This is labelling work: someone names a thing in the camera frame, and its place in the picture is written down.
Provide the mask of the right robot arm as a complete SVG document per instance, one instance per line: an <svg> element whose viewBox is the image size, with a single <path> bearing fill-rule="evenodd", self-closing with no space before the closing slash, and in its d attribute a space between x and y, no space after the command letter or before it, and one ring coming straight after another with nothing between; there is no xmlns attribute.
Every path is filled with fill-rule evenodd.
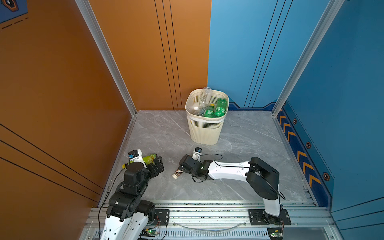
<svg viewBox="0 0 384 240"><path fill-rule="evenodd" d="M248 183L256 194L263 198L265 208L259 217L261 221L266 225L282 224L281 199L285 196L279 191L279 171L257 157L241 163L224 163L220 160L202 160L201 156L185 155L180 160L179 168L173 174L173 178L177 179L181 174L186 173L191 175L196 183L221 179Z"/></svg>

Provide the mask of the green soda bottle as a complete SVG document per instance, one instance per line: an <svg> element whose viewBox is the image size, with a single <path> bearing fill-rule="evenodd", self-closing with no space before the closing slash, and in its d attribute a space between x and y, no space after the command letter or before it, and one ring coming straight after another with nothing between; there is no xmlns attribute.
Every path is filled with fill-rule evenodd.
<svg viewBox="0 0 384 240"><path fill-rule="evenodd" d="M206 118L215 118L215 105L210 104L208 107L206 107L203 116Z"/></svg>
<svg viewBox="0 0 384 240"><path fill-rule="evenodd" d="M219 118L223 117L227 112L228 101L225 98L219 99L214 111L214 115Z"/></svg>

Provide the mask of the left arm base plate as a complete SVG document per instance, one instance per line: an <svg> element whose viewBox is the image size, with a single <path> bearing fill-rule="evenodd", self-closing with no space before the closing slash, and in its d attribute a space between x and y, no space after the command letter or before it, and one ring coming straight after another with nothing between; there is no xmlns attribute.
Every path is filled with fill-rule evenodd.
<svg viewBox="0 0 384 240"><path fill-rule="evenodd" d="M155 217L149 221L150 226L167 226L170 220L169 209L155 209Z"/></svg>

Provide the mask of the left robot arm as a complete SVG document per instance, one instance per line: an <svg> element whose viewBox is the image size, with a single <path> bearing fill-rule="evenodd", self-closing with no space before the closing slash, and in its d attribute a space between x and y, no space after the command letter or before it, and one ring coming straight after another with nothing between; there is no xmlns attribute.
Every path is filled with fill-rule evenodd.
<svg viewBox="0 0 384 240"><path fill-rule="evenodd" d="M124 180L109 199L101 240L137 240L145 226L155 219L155 204L142 199L149 181L164 171L163 158L158 156L148 165L129 163Z"/></svg>

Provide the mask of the clear bottle white label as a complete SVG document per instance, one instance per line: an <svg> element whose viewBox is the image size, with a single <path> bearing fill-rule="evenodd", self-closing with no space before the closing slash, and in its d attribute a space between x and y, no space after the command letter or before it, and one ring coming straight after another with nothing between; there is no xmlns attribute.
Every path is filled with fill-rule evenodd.
<svg viewBox="0 0 384 240"><path fill-rule="evenodd" d="M205 108L210 105L210 100L212 97L212 89L210 87L204 87L201 90L201 95L199 98L199 104L201 108Z"/></svg>

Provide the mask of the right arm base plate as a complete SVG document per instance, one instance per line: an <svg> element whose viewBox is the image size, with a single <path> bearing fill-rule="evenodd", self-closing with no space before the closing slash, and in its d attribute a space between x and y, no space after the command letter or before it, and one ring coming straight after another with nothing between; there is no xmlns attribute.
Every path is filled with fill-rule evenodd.
<svg viewBox="0 0 384 240"><path fill-rule="evenodd" d="M286 209L282 209L280 211L280 215L278 217L268 215L262 209L250 209L248 210L249 219L252 226L290 226L292 224L289 213Z"/></svg>

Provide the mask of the brown label bottle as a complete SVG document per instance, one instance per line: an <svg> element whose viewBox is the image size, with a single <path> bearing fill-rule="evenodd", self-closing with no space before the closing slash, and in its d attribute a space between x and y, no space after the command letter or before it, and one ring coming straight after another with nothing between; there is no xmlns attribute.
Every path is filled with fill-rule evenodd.
<svg viewBox="0 0 384 240"><path fill-rule="evenodd" d="M176 180L178 177L181 176L184 172L182 170L176 170L173 174L172 177Z"/></svg>

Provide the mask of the red label water bottle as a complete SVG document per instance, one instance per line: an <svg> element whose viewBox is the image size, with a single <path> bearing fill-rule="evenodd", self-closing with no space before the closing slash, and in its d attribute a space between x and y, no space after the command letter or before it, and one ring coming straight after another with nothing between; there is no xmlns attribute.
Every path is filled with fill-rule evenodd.
<svg viewBox="0 0 384 240"><path fill-rule="evenodd" d="M203 116L205 111L206 111L205 108L195 107L193 115L195 115L195 116Z"/></svg>

